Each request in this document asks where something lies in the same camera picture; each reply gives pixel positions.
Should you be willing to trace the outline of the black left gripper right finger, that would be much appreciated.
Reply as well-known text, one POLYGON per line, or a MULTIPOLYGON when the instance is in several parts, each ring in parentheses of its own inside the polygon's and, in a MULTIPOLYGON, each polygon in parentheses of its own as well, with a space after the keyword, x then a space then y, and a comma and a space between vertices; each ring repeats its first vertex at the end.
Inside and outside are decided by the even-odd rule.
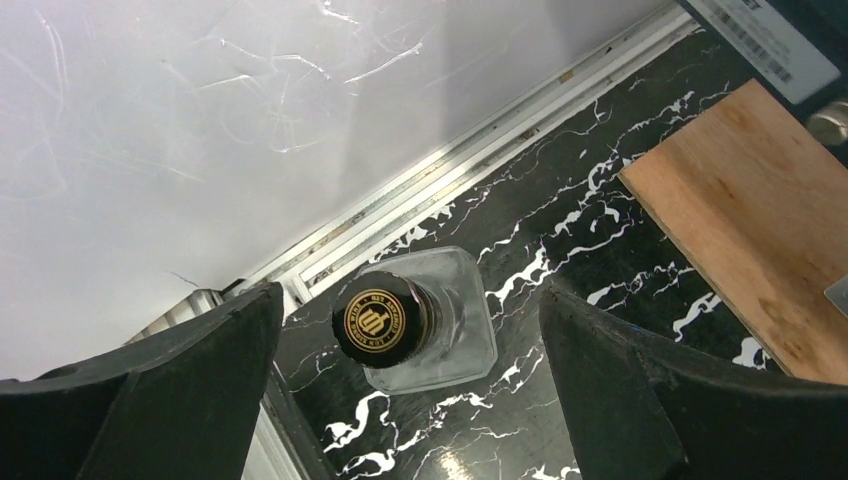
POLYGON ((847 390, 721 360, 562 289, 538 320, 586 479, 843 479, 847 390))

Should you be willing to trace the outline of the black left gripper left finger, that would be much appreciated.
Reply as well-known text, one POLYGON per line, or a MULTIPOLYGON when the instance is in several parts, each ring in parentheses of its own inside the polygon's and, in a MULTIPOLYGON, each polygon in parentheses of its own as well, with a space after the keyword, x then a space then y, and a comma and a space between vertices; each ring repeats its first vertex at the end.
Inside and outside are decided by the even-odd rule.
POLYGON ((284 316, 249 290, 184 323, 1 384, 5 479, 237 479, 284 316))

